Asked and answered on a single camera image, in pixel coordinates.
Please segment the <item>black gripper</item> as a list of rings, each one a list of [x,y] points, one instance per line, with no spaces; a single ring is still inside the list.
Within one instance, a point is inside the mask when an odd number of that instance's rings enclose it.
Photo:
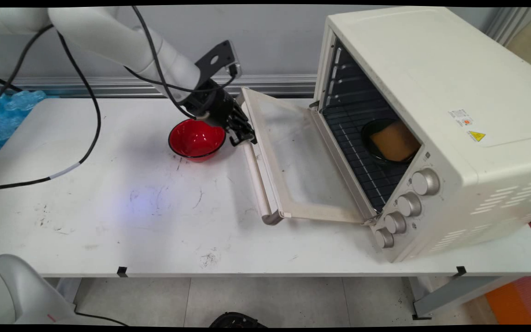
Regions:
[[[226,130],[233,147],[244,142],[258,143],[247,116],[224,89],[190,93],[185,99],[185,109],[196,120]]]

